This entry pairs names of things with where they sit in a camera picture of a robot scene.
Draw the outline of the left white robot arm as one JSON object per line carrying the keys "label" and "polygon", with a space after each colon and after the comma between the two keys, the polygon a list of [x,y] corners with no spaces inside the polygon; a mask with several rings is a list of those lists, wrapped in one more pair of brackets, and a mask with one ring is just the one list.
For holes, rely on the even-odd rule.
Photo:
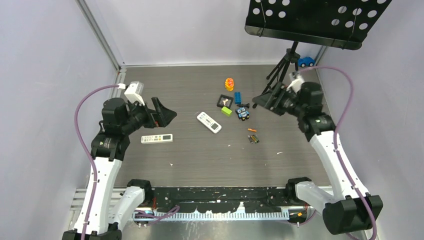
{"label": "left white robot arm", "polygon": [[154,109],[138,102],[115,97],[103,103],[100,130],[91,142],[88,154],[92,185],[86,190],[80,215],[64,240],[120,240],[122,231],[138,206],[148,207],[154,199],[150,181],[132,179],[123,196],[111,207],[112,193],[129,136],[140,128],[165,128],[177,113],[153,97]]}

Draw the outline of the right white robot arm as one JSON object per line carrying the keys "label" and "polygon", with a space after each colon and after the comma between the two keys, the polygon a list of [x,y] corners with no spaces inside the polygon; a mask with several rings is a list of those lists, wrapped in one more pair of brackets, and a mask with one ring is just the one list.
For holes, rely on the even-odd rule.
{"label": "right white robot arm", "polygon": [[291,205],[301,202],[323,217],[333,235],[370,230],[376,224],[383,201],[371,195],[358,179],[336,132],[332,118],[323,112],[324,93],[315,82],[277,83],[252,101],[271,112],[297,118],[298,127],[318,154],[330,180],[332,193],[316,186],[308,177],[291,178],[285,186],[285,198]]}

